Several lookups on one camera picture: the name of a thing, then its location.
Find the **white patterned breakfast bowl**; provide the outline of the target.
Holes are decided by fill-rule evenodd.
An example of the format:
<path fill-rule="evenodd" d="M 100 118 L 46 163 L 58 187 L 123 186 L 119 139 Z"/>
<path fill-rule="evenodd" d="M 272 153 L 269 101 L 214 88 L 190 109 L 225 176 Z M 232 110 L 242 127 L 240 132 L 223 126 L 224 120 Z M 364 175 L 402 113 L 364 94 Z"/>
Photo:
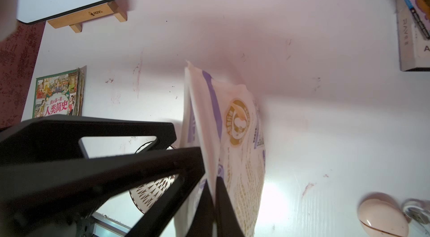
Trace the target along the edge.
<path fill-rule="evenodd" d="M 132 188 L 129 194 L 136 208 L 146 214 L 174 182 L 175 175 L 163 177 Z"/>

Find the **colourful history magazine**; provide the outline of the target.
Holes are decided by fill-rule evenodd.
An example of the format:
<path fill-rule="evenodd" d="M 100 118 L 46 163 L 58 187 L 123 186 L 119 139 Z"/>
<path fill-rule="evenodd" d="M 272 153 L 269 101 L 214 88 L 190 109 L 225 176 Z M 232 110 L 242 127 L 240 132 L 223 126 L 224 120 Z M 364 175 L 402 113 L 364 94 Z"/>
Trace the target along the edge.
<path fill-rule="evenodd" d="M 36 78 L 33 118 L 52 115 L 81 116 L 86 68 Z"/>

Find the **oats bag white purple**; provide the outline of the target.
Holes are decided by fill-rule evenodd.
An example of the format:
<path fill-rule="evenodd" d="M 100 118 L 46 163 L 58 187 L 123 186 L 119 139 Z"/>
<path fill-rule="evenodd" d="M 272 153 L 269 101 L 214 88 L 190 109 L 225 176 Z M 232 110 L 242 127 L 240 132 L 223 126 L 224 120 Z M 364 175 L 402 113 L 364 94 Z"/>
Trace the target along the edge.
<path fill-rule="evenodd" d="M 241 231 L 252 237 L 265 177 L 264 136 L 253 94 L 243 84 L 218 81 L 188 64 L 180 147 L 201 149 L 205 173 L 174 217 L 176 235 L 188 232 L 203 189 L 215 193 L 220 178 Z"/>

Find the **aluminium front rail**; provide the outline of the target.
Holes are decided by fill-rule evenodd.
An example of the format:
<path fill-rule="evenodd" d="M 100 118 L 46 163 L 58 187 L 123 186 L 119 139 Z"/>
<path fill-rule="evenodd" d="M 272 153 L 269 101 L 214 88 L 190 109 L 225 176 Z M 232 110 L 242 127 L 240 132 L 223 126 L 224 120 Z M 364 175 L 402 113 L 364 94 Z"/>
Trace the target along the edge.
<path fill-rule="evenodd" d="M 98 212 L 77 223 L 77 237 L 125 237 L 130 227 Z"/>

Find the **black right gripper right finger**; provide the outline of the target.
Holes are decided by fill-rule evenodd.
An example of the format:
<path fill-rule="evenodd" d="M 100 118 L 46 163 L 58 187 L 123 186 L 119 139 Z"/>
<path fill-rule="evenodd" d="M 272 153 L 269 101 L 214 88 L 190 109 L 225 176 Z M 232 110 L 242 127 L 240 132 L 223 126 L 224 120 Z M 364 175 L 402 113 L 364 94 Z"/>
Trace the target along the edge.
<path fill-rule="evenodd" d="M 205 184 L 188 237 L 244 237 L 231 204 L 224 180 L 216 179 L 216 196 Z"/>

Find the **pink round case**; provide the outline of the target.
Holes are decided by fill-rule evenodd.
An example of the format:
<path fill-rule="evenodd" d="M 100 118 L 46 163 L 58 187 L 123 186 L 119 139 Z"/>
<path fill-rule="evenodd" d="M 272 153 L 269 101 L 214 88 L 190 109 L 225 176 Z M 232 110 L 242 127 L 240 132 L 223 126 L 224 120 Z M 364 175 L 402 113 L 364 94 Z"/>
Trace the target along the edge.
<path fill-rule="evenodd" d="M 409 234 L 406 217 L 389 202 L 368 199 L 360 204 L 357 214 L 369 237 L 407 237 Z"/>

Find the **wooden board stand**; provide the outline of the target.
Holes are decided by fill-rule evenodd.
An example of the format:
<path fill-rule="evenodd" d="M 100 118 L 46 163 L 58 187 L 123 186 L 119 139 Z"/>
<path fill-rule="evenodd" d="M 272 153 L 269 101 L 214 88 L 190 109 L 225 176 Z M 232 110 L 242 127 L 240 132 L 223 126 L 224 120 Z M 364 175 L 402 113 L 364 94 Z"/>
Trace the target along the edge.
<path fill-rule="evenodd" d="M 113 1 L 48 20 L 48 23 L 55 29 L 70 27 L 75 33 L 81 33 L 84 22 L 108 15 L 113 15 L 119 22 L 126 22 L 128 20 L 127 13 Z"/>

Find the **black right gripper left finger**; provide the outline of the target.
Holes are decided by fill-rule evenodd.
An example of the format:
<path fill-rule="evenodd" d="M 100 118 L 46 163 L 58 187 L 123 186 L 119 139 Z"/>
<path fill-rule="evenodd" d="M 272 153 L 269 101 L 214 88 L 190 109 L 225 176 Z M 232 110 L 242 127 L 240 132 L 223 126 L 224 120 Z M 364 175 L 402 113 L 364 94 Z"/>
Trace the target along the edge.
<path fill-rule="evenodd" d="M 138 154 L 89 158 L 84 137 L 154 136 Z M 1 235 L 24 237 L 46 227 L 65 233 L 105 201 L 164 177 L 175 181 L 129 231 L 161 235 L 204 175 L 200 148 L 170 149 L 174 126 L 54 115 L 1 130 Z"/>

